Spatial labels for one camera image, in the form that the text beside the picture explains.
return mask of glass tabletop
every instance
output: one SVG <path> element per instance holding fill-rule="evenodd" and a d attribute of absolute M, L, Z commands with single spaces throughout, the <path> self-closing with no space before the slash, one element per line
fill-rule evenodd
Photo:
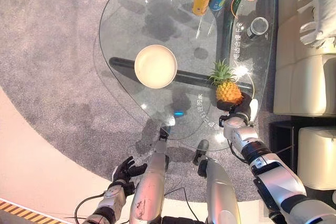
<path fill-rule="evenodd" d="M 109 0 L 100 21 L 100 45 L 109 68 L 134 101 L 159 121 L 169 138 L 209 150 L 228 147 L 218 120 L 215 88 L 207 79 L 214 62 L 226 59 L 236 83 L 253 98 L 254 118 L 263 97 L 270 54 L 276 36 L 275 0 L 226 0 L 217 12 L 192 13 L 193 0 Z M 243 47 L 239 36 L 253 19 L 267 19 L 268 31 Z M 169 48 L 177 60 L 177 75 L 161 89 L 139 82 L 134 72 L 137 54 L 146 46 Z"/>

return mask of blue light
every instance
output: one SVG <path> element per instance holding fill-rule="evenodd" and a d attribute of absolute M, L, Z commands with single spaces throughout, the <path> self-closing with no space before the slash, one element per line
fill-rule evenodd
<path fill-rule="evenodd" d="M 174 116 L 177 117 L 177 118 L 180 117 L 180 116 L 184 116 L 184 112 L 183 111 L 175 111 Z"/>

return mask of white bowl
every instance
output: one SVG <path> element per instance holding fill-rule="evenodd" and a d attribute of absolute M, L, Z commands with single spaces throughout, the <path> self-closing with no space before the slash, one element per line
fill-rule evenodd
<path fill-rule="evenodd" d="M 177 72 L 174 54 L 161 45 L 150 45 L 142 49 L 134 63 L 138 80 L 152 89 L 160 89 L 171 83 Z"/>

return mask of hazard tape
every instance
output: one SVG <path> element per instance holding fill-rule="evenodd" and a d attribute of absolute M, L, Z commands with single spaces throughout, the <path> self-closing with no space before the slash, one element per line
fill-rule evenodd
<path fill-rule="evenodd" d="M 38 224 L 72 224 L 71 222 L 42 214 L 41 212 L 31 210 L 2 198 L 0 198 L 0 210 Z"/>

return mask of robot leg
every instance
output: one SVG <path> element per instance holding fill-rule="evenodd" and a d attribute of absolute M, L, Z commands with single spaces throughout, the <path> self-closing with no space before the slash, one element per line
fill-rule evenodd
<path fill-rule="evenodd" d="M 164 199 L 164 180 L 169 159 L 165 154 L 166 139 L 154 147 L 149 165 L 142 175 L 131 205 L 130 224 L 160 223 Z"/>
<path fill-rule="evenodd" d="M 202 160 L 198 174 L 207 178 L 208 224 L 240 224 L 235 191 L 224 168 L 214 159 Z"/>

